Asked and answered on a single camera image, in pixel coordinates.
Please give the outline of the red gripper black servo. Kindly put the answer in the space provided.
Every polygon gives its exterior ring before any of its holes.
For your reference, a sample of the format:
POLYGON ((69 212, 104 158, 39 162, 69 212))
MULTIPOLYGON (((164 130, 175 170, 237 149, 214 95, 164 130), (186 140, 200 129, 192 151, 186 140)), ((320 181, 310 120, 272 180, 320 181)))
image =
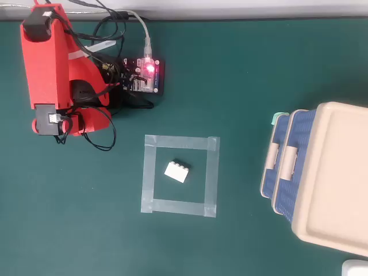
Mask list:
POLYGON ((32 129, 43 136, 81 136, 109 127, 110 121, 102 112, 111 118, 105 108, 56 109, 54 104, 37 104, 32 129))

